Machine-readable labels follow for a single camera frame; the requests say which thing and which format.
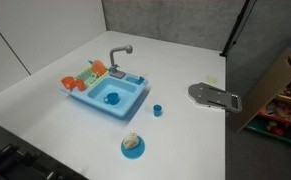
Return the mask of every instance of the sink basin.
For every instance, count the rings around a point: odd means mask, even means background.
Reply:
[[[139,79],[139,77],[128,73],[126,73],[122,79],[107,74],[94,86],[87,87],[83,92],[79,91],[77,87],[72,91],[67,90],[64,87],[61,87],[60,89],[109,114],[115,115],[119,118],[124,118],[148,83],[146,79],[142,78],[141,81],[139,81]],[[120,100],[117,104],[112,105],[104,102],[104,98],[110,93],[118,94]]]

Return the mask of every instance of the white tabletop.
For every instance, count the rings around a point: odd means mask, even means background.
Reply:
[[[60,80],[77,75],[87,60],[148,79],[147,93],[127,120],[117,120],[61,92]],[[116,32],[105,32],[46,68],[0,93],[0,126],[92,180],[225,179],[225,112],[196,106],[187,88],[217,78],[225,88],[225,59],[219,52]],[[163,107],[154,117],[152,107]],[[126,159],[123,138],[136,132],[144,154]]]

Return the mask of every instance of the metal bracket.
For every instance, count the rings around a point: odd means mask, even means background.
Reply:
[[[238,95],[205,83],[191,85],[188,88],[188,95],[197,104],[207,107],[216,107],[234,113],[242,111],[242,100]]]

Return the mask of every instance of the small blue cup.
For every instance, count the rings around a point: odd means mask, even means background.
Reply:
[[[154,107],[153,107],[153,110],[154,110],[154,116],[158,117],[162,114],[162,106],[156,104]]]
[[[107,94],[106,97],[104,97],[104,103],[106,104],[115,105],[119,103],[119,101],[120,101],[120,98],[118,96],[118,93],[109,93]]]

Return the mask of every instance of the orange toy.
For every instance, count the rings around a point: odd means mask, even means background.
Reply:
[[[62,84],[68,90],[72,90],[75,87],[75,80],[72,76],[67,76],[62,79]]]
[[[76,86],[77,86],[79,91],[85,91],[86,86],[85,86],[85,83],[84,83],[83,79],[77,79],[75,81],[75,84],[76,84]]]
[[[106,67],[100,60],[93,62],[92,69],[98,76],[103,76],[106,73]]]

